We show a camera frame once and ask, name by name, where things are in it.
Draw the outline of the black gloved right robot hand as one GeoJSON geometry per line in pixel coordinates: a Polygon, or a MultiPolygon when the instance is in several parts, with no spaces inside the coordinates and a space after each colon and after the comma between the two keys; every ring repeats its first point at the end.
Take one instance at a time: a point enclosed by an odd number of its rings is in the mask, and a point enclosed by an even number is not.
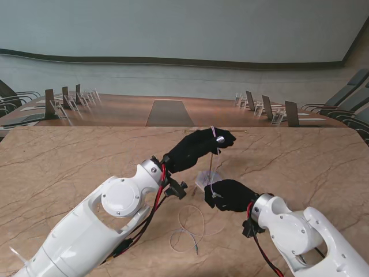
{"type": "Polygon", "coordinates": [[[204,189],[205,201],[221,211],[246,212],[248,205],[256,201],[259,194],[233,179],[224,179],[204,189]]]}

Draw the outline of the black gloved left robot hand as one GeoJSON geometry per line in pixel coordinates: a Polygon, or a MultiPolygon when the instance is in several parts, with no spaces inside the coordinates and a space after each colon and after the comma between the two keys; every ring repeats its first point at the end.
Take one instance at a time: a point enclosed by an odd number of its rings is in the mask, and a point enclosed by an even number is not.
{"type": "Polygon", "coordinates": [[[162,163],[170,173],[187,170],[196,165],[199,158],[218,149],[233,146],[236,137],[224,129],[204,129],[185,136],[172,150],[163,156],[162,163]]]}

